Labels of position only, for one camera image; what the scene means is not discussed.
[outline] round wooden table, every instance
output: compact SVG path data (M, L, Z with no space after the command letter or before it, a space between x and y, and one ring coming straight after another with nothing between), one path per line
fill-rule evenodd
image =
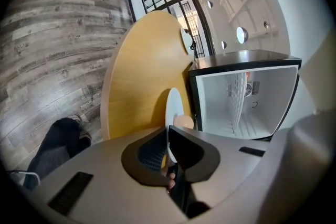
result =
M184 114L191 115L186 91L188 55L180 23L169 13L151 12L125 33L104 79L101 128L104 140L165 124L169 90L180 92Z

